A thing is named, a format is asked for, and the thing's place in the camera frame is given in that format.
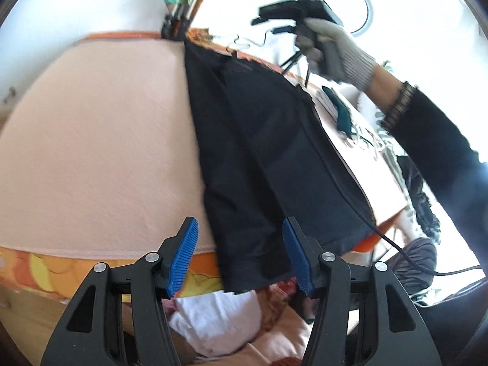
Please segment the silver screw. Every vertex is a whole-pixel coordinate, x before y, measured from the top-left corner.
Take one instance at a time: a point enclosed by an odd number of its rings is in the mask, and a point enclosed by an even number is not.
[[[388,266],[382,261],[378,261],[377,263],[375,263],[374,268],[376,268],[378,271],[383,271],[383,272],[388,270]]]
[[[324,252],[322,253],[322,260],[324,261],[334,261],[335,260],[335,255],[330,252]]]
[[[97,263],[93,266],[93,271],[95,272],[102,272],[105,271],[107,265],[105,263]]]
[[[146,255],[146,261],[153,263],[159,260],[159,255],[156,252],[151,252]]]

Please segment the person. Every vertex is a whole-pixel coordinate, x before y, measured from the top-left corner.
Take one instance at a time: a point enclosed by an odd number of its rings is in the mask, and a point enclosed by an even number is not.
[[[312,72],[363,91],[386,115],[382,126],[410,155],[459,233],[488,272],[488,168],[468,140],[418,88],[402,83],[361,50],[335,23],[308,18],[314,42],[299,33],[296,45]],[[334,41],[341,70],[323,71],[323,43]]]

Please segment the white glove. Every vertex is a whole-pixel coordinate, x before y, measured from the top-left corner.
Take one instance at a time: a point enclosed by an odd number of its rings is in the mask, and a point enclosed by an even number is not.
[[[317,44],[300,32],[295,44],[307,57],[310,71],[335,82],[347,82],[360,91],[369,88],[375,59],[360,49],[343,27],[315,18],[307,18],[305,23],[316,33]]]

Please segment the black sleeve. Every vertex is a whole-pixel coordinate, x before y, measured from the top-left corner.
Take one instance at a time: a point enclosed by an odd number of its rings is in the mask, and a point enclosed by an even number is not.
[[[488,264],[488,167],[422,92],[390,131],[410,155],[480,264]]]

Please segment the blue gripper pad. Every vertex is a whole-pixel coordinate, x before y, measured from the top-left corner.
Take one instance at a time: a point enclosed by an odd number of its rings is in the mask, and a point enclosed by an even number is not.
[[[170,297],[174,297],[183,286],[197,240],[198,222],[194,217],[187,217],[178,234],[165,239],[161,246],[162,272],[168,282],[166,290]]]
[[[298,286],[311,297],[315,289],[314,277],[320,268],[318,255],[312,250],[294,217],[287,217],[283,221],[283,242]]]

